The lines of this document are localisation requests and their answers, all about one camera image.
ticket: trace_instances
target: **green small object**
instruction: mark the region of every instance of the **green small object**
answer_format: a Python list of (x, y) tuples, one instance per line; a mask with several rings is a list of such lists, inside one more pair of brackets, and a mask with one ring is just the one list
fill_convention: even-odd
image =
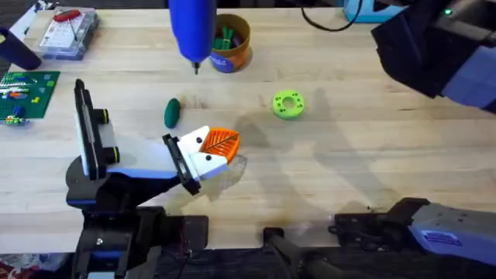
[(222, 38), (215, 38), (214, 40), (214, 49), (221, 50), (222, 49)]
[(167, 103), (164, 113), (164, 124), (167, 128), (173, 129), (176, 126), (177, 121), (179, 121), (180, 110), (181, 104), (176, 98), (172, 98)]
[(281, 119), (295, 119), (305, 110), (305, 100), (296, 90), (279, 91), (272, 98), (272, 111)]
[(222, 27), (222, 38), (215, 38), (214, 49), (216, 50), (230, 50), (231, 49), (231, 39), (234, 35), (234, 30), (227, 28), (227, 26)]

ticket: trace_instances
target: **clear plastic box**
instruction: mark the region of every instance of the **clear plastic box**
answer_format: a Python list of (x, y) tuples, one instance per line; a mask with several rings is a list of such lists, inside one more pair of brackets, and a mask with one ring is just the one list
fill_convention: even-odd
[(37, 53), (44, 59), (82, 60), (98, 27), (98, 16), (93, 8), (57, 7), (55, 14), (77, 9), (81, 13), (66, 22), (50, 22), (38, 43)]

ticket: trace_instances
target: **orange leaf-shaped object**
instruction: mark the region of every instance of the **orange leaf-shaped object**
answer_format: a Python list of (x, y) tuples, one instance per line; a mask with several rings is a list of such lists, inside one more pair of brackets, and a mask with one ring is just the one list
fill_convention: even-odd
[(225, 128), (210, 128), (207, 138), (200, 151), (213, 155), (224, 156), (227, 163), (231, 163), (239, 148), (239, 134)]

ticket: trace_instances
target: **green ring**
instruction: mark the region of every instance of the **green ring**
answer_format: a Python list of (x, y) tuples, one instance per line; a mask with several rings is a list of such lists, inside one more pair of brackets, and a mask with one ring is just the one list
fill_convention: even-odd
[[(284, 105), (284, 100), (293, 102), (293, 107)], [(281, 119), (295, 119), (305, 110), (305, 100), (296, 90), (282, 90), (272, 97), (272, 111)]]

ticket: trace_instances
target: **pen holder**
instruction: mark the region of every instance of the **pen holder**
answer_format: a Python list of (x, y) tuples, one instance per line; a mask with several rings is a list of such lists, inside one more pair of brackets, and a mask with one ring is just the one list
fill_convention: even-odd
[(234, 40), (239, 40), (239, 46), (230, 50), (212, 48), (210, 61), (213, 67), (222, 73), (232, 73), (240, 69), (247, 61), (250, 53), (250, 26), (245, 19), (237, 15), (221, 14), (215, 19), (215, 34), (222, 34), (222, 27), (234, 31)]
[(17, 39), (16, 35), (3, 27), (0, 27), (0, 34), (5, 37), (0, 43), (0, 57), (27, 71), (34, 70), (41, 65), (41, 59)]

